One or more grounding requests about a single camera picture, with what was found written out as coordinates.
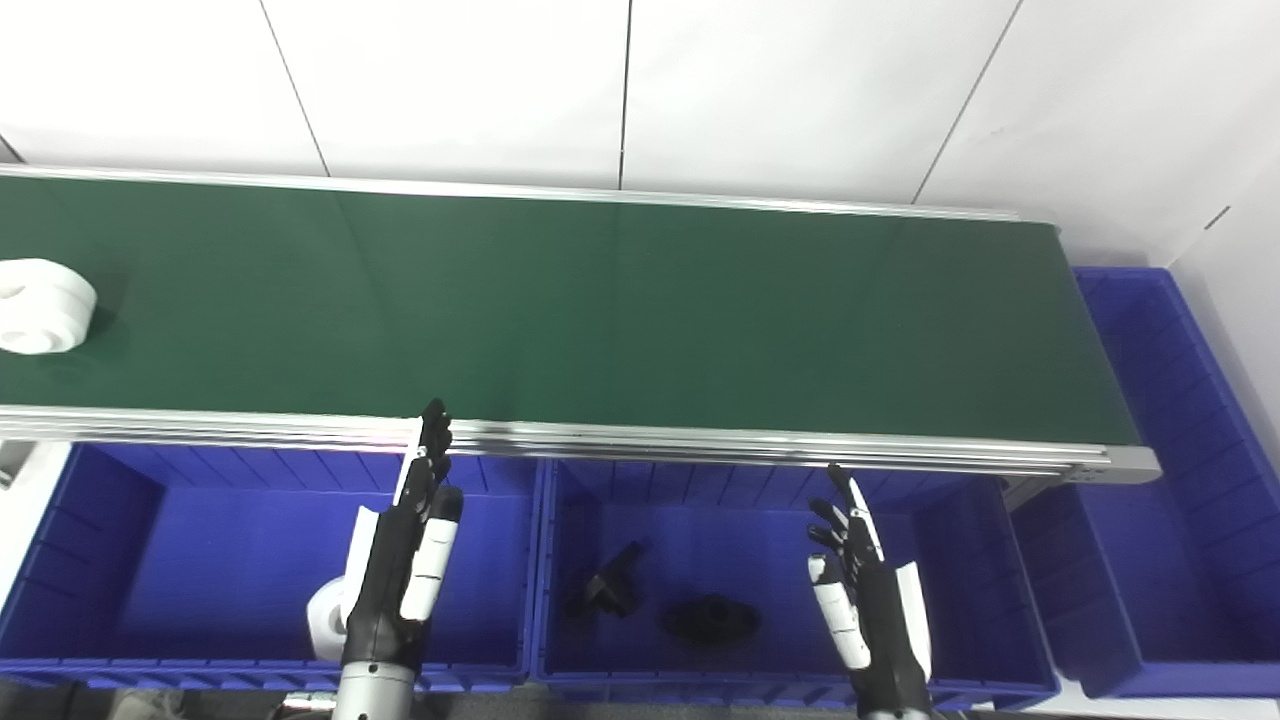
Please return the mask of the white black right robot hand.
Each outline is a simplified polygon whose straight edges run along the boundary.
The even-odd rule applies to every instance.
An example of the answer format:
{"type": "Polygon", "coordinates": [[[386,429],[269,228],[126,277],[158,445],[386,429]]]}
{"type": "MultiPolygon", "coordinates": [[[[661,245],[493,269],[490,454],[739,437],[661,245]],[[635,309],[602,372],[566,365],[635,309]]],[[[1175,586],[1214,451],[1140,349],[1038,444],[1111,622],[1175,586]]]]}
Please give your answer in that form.
{"type": "Polygon", "coordinates": [[[933,719],[931,625],[916,562],[892,566],[876,520],[852,474],[827,466],[841,501],[812,498],[823,520],[809,525],[823,551],[806,571],[859,719],[933,719]]]}

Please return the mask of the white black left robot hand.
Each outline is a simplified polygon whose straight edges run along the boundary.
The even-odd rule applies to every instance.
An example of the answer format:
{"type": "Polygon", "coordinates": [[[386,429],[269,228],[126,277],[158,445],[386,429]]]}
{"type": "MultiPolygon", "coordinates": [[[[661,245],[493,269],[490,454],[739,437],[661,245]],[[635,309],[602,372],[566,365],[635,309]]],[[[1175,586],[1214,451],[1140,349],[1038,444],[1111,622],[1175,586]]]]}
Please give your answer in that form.
{"type": "Polygon", "coordinates": [[[376,515],[355,606],[347,616],[343,665],[421,673],[431,618],[465,510],[448,484],[451,415],[433,398],[401,468],[392,503],[376,515]]]}

